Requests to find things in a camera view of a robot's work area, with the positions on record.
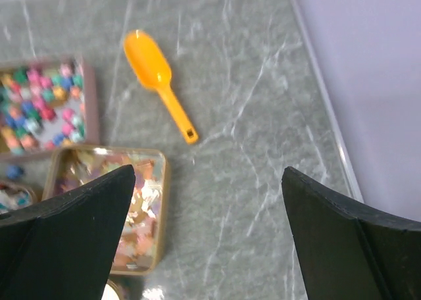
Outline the round wooden jar lid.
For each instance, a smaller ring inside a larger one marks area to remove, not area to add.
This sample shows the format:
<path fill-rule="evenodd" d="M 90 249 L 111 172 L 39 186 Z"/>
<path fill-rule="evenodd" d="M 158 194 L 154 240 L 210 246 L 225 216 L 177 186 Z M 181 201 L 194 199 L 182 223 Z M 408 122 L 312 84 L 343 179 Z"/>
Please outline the round wooden jar lid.
<path fill-rule="evenodd" d="M 126 300 L 126 291 L 116 282 L 108 279 L 101 300 Z"/>

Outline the stray blue star candy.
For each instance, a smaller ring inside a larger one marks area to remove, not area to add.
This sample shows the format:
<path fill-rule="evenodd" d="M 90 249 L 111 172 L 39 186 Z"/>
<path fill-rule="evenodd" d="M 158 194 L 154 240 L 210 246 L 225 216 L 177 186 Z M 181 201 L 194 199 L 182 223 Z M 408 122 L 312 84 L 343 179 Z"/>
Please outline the stray blue star candy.
<path fill-rule="evenodd" d="M 10 164 L 6 168 L 6 177 L 10 180 L 18 180 L 24 175 L 24 169 L 21 166 Z"/>

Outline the yellow plastic scoop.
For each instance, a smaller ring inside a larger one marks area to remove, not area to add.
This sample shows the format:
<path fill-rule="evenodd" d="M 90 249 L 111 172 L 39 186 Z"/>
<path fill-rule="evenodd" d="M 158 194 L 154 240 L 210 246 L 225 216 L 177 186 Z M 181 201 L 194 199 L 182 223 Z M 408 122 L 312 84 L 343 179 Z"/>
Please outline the yellow plastic scoop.
<path fill-rule="evenodd" d="M 198 142 L 199 135 L 171 88 L 172 70 L 158 43 L 144 31 L 134 30 L 126 34 L 123 49 L 140 84 L 157 92 L 186 143 Z"/>

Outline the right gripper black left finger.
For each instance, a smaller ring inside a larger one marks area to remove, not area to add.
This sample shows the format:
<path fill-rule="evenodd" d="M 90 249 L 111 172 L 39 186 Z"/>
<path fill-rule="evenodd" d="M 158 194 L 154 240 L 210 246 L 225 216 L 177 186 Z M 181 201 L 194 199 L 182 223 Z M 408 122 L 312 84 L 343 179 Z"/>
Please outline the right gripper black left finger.
<path fill-rule="evenodd" d="M 134 184 L 134 168 L 127 164 L 2 214 L 1 298 L 100 299 Z"/>

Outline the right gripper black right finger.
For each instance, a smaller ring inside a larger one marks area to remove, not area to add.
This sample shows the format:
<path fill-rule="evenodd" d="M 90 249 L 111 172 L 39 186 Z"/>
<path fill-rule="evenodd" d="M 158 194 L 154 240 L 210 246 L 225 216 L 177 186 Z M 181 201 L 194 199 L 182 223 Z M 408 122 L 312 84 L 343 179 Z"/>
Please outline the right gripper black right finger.
<path fill-rule="evenodd" d="M 293 167 L 284 205 L 309 299 L 419 299 L 420 223 L 340 194 Z"/>

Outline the pink tin of star candies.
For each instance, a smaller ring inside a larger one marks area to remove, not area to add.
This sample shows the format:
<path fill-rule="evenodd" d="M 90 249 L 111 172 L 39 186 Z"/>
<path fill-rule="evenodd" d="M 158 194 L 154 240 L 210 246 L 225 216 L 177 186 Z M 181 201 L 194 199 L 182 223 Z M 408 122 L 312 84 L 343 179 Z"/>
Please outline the pink tin of star candies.
<path fill-rule="evenodd" d="M 81 56 L 1 63 L 1 160 L 100 142 L 97 82 Z"/>

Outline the yellow tin of popsicle candies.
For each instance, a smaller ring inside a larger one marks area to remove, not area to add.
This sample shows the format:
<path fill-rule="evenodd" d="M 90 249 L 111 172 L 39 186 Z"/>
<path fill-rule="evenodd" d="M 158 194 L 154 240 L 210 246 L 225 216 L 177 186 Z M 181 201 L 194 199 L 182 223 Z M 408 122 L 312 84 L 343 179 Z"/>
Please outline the yellow tin of popsicle candies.
<path fill-rule="evenodd" d="M 86 184 L 121 166 L 134 168 L 136 181 L 111 274 L 144 276 L 164 254 L 170 165 L 154 149 L 72 145 L 53 152 L 44 200 Z"/>

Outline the gold tin of lollipops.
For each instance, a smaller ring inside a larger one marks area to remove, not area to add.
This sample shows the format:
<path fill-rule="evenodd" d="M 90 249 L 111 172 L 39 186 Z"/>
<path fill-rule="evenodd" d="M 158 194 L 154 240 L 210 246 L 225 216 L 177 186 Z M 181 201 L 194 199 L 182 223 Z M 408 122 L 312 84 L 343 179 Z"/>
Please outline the gold tin of lollipops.
<path fill-rule="evenodd" d="M 38 202 L 32 188 L 8 180 L 1 180 L 1 214 L 22 209 Z"/>

